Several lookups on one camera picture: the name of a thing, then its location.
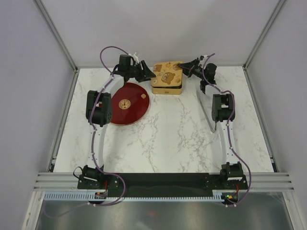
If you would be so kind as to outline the silver tin lid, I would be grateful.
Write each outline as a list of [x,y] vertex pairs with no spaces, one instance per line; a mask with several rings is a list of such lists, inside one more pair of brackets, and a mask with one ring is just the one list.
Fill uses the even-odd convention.
[[154,88],[179,87],[182,84],[182,68],[178,64],[182,61],[159,62],[153,67],[155,77],[151,79],[151,86]]

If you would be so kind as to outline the silver metal tongs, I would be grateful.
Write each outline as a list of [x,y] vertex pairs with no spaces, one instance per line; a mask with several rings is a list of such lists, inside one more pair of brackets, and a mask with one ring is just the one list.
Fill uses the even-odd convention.
[[198,101],[199,101],[199,103],[200,103],[201,109],[202,109],[202,111],[203,111],[203,113],[204,113],[204,115],[205,115],[206,121],[207,121],[208,126],[209,126],[209,128],[210,128],[210,131],[211,131],[212,133],[214,133],[214,132],[216,131],[216,125],[213,126],[213,124],[210,122],[209,116],[208,116],[208,114],[207,114],[207,112],[206,112],[206,110],[205,110],[205,106],[204,106],[204,102],[203,102],[204,97],[203,97],[203,95],[200,93],[200,91],[196,91],[196,95],[197,95],[197,99],[198,99]]

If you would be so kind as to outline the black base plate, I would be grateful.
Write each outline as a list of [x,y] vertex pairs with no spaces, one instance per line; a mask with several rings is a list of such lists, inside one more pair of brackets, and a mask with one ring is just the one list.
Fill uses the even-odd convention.
[[246,190],[246,176],[239,182],[222,182],[219,174],[209,173],[120,173],[119,175],[104,174],[104,183],[100,188],[79,188],[88,190],[115,190],[117,195],[126,191],[158,190]]

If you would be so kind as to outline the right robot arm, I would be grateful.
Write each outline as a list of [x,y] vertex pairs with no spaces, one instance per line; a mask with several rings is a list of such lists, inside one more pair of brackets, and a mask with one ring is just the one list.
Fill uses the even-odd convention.
[[235,147],[231,144],[233,137],[233,120],[235,118],[235,101],[229,92],[223,92],[216,86],[213,63],[201,66],[200,59],[177,65],[187,77],[195,75],[200,78],[197,98],[204,112],[208,125],[214,133],[220,135],[222,161],[219,183],[221,187],[230,189],[244,177],[239,158],[234,154]]

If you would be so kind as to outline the gold chocolate tin box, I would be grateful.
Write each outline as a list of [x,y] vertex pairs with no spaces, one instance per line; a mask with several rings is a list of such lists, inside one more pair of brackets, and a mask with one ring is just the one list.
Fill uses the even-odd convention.
[[160,95],[180,95],[182,93],[182,84],[178,86],[152,86],[152,93]]

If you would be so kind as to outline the aluminium frame rail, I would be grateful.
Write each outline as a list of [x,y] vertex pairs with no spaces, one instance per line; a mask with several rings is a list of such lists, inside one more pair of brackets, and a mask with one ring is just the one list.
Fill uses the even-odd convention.
[[[40,172],[34,191],[75,191],[77,179],[69,172]],[[288,173],[254,172],[251,177],[251,192],[293,192],[294,186]]]

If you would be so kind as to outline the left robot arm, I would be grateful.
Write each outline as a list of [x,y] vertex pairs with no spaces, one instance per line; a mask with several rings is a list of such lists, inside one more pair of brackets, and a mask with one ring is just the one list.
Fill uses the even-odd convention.
[[104,140],[108,124],[112,119],[111,98],[129,79],[137,82],[149,81],[154,73],[137,54],[120,55],[119,63],[110,73],[107,82],[98,91],[89,91],[86,100],[86,119],[92,126],[90,153],[79,176],[79,188],[100,189],[104,186]]

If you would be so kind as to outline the red round tray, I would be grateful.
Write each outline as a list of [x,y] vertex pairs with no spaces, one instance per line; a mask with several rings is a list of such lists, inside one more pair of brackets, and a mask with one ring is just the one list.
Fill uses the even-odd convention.
[[150,97],[147,91],[135,83],[126,83],[111,99],[114,125],[124,126],[136,123],[149,109]]

